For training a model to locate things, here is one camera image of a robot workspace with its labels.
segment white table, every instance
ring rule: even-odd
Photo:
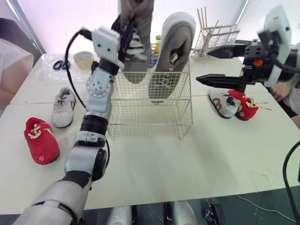
[[[62,54],[44,54],[37,61],[31,73],[19,89],[11,104],[52,103],[54,96],[63,87],[70,87],[65,70],[52,69],[57,60],[63,58]],[[76,66],[73,56],[69,56],[71,63],[70,73],[78,94],[83,101],[87,101],[85,81],[90,76],[89,70],[80,70]],[[195,61],[190,59],[192,96],[206,96],[211,87],[196,81],[196,77],[206,74],[225,74],[227,76],[239,76],[242,63],[239,59],[212,59]],[[248,85],[246,93],[265,93],[267,90],[260,83]]]
[[[218,116],[207,96],[192,97],[194,125],[177,137],[108,138],[111,159],[104,178],[93,184],[86,209],[196,199],[283,188],[282,164],[300,131],[269,93],[269,102],[250,121]],[[0,214],[22,213],[48,185],[64,175],[64,160],[83,117],[75,106],[68,128],[53,128],[60,157],[33,162],[23,136],[29,117],[50,121],[52,103],[9,105],[0,118]],[[289,162],[291,186],[298,185],[300,152]]]

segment red baby shoe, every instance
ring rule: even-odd
[[[53,162],[60,155],[60,149],[52,134],[51,126],[38,118],[29,118],[24,136],[33,160],[41,165]]]
[[[240,120],[249,120],[256,114],[258,106],[253,103],[253,99],[247,97],[245,94],[242,94],[236,90],[229,90],[229,94],[238,101],[239,108],[235,114]]]

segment gray floor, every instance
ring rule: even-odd
[[[293,187],[292,193],[300,210],[300,186]],[[286,190],[272,190],[259,193],[241,195],[254,202],[256,205],[278,210],[284,215],[293,219],[293,213],[289,204]],[[274,212],[266,212],[250,203],[239,199],[236,196],[226,196],[208,199],[210,203],[220,203],[222,205],[228,225],[294,225],[292,221],[285,219]],[[208,204],[205,199],[195,199],[189,201],[200,225],[207,225],[203,218],[203,212]],[[147,204],[137,206],[137,225],[162,225],[163,204]],[[111,209],[86,210],[86,225],[105,225]],[[0,225],[11,225],[18,218],[18,215],[0,215]]]

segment yellow bottle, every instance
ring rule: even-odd
[[[159,55],[161,35],[156,36],[155,55]]]

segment dish rack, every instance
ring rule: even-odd
[[[235,25],[215,26],[201,29],[199,38],[192,53],[199,59],[206,59],[207,53],[221,45],[233,45],[240,32]]]
[[[126,77],[143,79],[132,83]],[[176,135],[181,139],[192,123],[189,62],[182,72],[151,73],[148,69],[117,74],[108,126],[112,138]]]

